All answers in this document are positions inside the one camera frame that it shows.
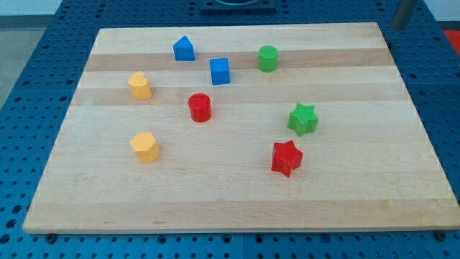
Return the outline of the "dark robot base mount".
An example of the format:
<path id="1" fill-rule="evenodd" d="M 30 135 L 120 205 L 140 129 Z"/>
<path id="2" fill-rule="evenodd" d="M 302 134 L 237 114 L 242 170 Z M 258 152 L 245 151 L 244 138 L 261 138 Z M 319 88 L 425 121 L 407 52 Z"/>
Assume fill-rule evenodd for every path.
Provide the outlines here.
<path id="1" fill-rule="evenodd" d="M 217 12 L 274 12 L 277 8 L 276 0 L 199 0 L 201 13 Z"/>

